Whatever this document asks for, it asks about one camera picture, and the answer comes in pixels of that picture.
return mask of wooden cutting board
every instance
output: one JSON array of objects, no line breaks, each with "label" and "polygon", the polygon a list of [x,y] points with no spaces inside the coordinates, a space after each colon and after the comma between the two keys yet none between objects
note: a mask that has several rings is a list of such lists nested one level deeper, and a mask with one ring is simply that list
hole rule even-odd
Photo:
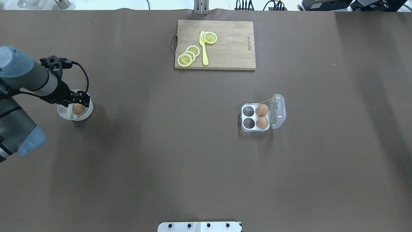
[{"label": "wooden cutting board", "polygon": [[[212,31],[218,36],[215,44],[206,44],[208,66],[202,64],[201,31]],[[176,69],[256,70],[253,22],[179,20],[177,34]],[[200,55],[189,67],[179,66],[178,56],[191,45],[200,48]]]}]

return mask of brown egg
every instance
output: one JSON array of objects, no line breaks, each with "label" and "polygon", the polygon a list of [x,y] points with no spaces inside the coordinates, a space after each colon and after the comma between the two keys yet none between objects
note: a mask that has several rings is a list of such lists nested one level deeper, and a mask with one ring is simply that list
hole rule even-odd
[{"label": "brown egg", "polygon": [[269,109],[267,108],[265,104],[262,104],[256,108],[255,112],[256,112],[256,115],[258,115],[259,117],[264,117],[269,112]]},{"label": "brown egg", "polygon": [[269,120],[265,117],[260,117],[256,121],[256,126],[260,129],[266,129],[267,125],[269,125]]},{"label": "brown egg", "polygon": [[74,103],[72,109],[73,109],[74,114],[80,115],[84,113],[84,111],[86,110],[86,107],[82,104]]}]

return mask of white bowl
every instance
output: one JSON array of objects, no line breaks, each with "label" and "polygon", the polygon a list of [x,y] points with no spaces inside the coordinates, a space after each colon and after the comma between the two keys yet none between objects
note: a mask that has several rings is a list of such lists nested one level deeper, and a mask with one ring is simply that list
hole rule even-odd
[{"label": "white bowl", "polygon": [[73,104],[70,104],[69,107],[67,108],[62,105],[57,105],[57,112],[59,113],[60,117],[67,119],[67,120],[73,120],[73,121],[85,120],[87,117],[90,116],[92,111],[93,111],[93,102],[91,101],[91,98],[90,98],[89,107],[86,108],[86,110],[80,115],[76,115],[73,113]]}]

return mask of yellow knife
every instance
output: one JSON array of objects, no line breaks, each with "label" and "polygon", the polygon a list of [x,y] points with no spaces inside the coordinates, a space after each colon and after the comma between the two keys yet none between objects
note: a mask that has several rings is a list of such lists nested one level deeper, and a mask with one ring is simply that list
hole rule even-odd
[{"label": "yellow knife", "polygon": [[207,66],[209,64],[209,60],[207,59],[207,54],[206,54],[206,47],[205,47],[205,42],[202,40],[202,35],[204,31],[200,33],[199,36],[199,44],[202,46],[202,62],[204,66]]}]

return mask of egg carton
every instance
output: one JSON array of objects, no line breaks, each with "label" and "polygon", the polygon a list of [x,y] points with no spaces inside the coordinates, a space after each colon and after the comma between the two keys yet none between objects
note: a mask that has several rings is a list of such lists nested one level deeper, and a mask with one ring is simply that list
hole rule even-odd
[{"label": "egg carton", "polygon": [[266,128],[260,129],[256,122],[260,118],[256,114],[256,108],[262,104],[244,104],[240,110],[241,127],[244,132],[265,132],[269,128],[279,128],[286,120],[285,99],[280,94],[274,94],[270,101],[269,111],[264,116],[268,120]]}]

